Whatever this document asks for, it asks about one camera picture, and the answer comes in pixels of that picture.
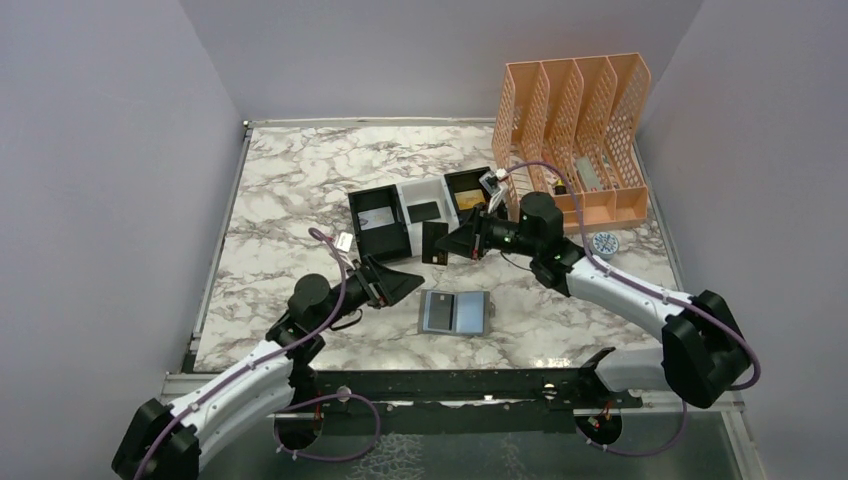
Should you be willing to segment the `black magnetic stripe card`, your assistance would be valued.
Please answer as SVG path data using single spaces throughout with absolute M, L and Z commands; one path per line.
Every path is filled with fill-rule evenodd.
M 437 245 L 437 242 L 448 233 L 447 223 L 434 221 L 422 223 L 421 261 L 424 264 L 440 266 L 448 264 L 448 252 Z

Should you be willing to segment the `grey card holder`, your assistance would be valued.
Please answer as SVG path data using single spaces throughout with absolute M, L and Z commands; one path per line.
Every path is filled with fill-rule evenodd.
M 426 295 L 432 291 L 449 293 L 455 296 L 453 330 L 450 332 L 428 332 L 423 329 Z M 418 315 L 418 332 L 420 334 L 460 337 L 485 336 L 491 330 L 492 319 L 496 315 L 496 306 L 488 291 L 447 292 L 427 289 L 421 292 Z

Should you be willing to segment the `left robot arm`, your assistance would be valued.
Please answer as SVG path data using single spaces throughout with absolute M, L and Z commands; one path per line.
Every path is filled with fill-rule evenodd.
M 314 397 L 310 362 L 321 332 L 363 306 L 390 307 L 424 283 L 371 257 L 341 271 L 330 285 L 320 274 L 300 278 L 284 315 L 242 360 L 169 403 L 151 399 L 135 412 L 112 459 L 122 479 L 196 479 L 230 442 L 267 415 L 302 410 Z

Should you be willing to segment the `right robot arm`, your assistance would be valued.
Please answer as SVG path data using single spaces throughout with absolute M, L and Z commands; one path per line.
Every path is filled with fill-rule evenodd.
M 720 295 L 664 290 L 623 273 L 568 239 L 563 226 L 553 198 L 534 192 L 521 199 L 517 221 L 490 215 L 478 204 L 436 245 L 472 260 L 490 250 L 527 256 L 545 288 L 601 306 L 659 341 L 657 348 L 595 355 L 576 383 L 585 404 L 600 407 L 626 390 L 659 390 L 705 409 L 740 388 L 747 370 L 759 370 Z

